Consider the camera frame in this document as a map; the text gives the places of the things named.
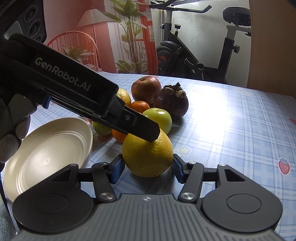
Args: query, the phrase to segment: green apple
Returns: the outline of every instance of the green apple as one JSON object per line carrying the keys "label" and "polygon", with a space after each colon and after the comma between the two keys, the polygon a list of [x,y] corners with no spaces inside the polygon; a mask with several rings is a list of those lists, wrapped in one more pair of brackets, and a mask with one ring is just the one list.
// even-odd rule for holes
{"label": "green apple", "polygon": [[160,108],[150,108],[145,110],[142,115],[158,123],[159,128],[166,134],[170,132],[170,129],[172,128],[172,118],[166,110]]}
{"label": "green apple", "polygon": [[98,133],[99,135],[107,136],[112,133],[112,128],[105,126],[99,122],[92,121],[92,125],[94,127],[95,132]]}

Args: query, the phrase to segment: white wall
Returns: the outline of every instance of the white wall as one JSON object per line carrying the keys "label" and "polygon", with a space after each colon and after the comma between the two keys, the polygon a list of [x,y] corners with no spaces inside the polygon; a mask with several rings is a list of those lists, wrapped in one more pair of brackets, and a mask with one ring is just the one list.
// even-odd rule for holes
{"label": "white wall", "polygon": [[[249,8],[248,0],[221,0],[221,1],[201,1],[190,4],[182,4],[176,7],[204,9],[207,5],[212,8],[203,14],[174,11],[172,17],[172,27],[174,24],[180,24],[179,38],[186,44],[195,57],[205,66],[217,68],[223,48],[224,39],[227,34],[227,23],[223,17],[223,9],[228,6],[241,6]],[[160,14],[152,12],[153,22],[159,23]],[[154,38],[156,44],[160,41],[159,25],[154,26]],[[247,86],[251,37],[243,32],[237,32],[235,36],[235,44],[240,46],[238,54],[232,53],[229,63],[226,80],[230,85],[241,87]]]}

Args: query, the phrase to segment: lampshade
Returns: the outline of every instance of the lampshade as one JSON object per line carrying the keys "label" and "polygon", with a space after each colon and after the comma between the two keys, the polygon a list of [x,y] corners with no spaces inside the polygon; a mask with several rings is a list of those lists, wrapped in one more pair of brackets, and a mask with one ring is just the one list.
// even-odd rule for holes
{"label": "lampshade", "polygon": [[98,9],[91,9],[85,11],[77,27],[83,27],[86,25],[102,22],[114,22],[114,20],[101,13]]}

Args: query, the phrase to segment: beige bowl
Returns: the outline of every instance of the beige bowl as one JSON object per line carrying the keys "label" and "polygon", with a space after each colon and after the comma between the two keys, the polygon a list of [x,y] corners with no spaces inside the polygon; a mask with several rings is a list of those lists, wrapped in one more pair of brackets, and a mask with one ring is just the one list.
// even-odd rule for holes
{"label": "beige bowl", "polygon": [[83,167],[92,145],[91,128],[82,119],[61,118],[40,126],[5,164],[7,197],[14,202],[21,193],[71,163]]}

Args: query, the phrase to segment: table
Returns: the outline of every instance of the table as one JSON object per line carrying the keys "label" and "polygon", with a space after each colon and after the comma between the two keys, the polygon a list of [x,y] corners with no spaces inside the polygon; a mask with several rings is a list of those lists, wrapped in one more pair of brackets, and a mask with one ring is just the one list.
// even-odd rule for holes
{"label": "table", "polygon": [[[132,83],[142,77],[106,72],[100,75],[129,93]],[[205,167],[216,168],[219,163],[226,163],[274,193],[284,207],[276,232],[285,240],[295,240],[296,100],[218,83],[172,77],[158,79],[162,86],[179,82],[189,99],[186,115],[181,122],[173,123],[168,134],[174,153],[186,162],[197,161]],[[70,116],[78,117],[53,103],[48,110],[38,107],[31,116],[29,131],[56,118]],[[111,162],[121,152],[121,144],[115,139],[99,143],[95,132],[93,138],[93,151],[86,167],[101,161]],[[287,174],[280,169],[281,158],[289,163]],[[94,195],[92,183],[81,186]],[[183,185],[170,169],[156,178],[140,178],[125,168],[118,183],[112,186],[117,195],[173,193],[177,197]],[[213,188],[214,183],[203,183],[201,196]]]}

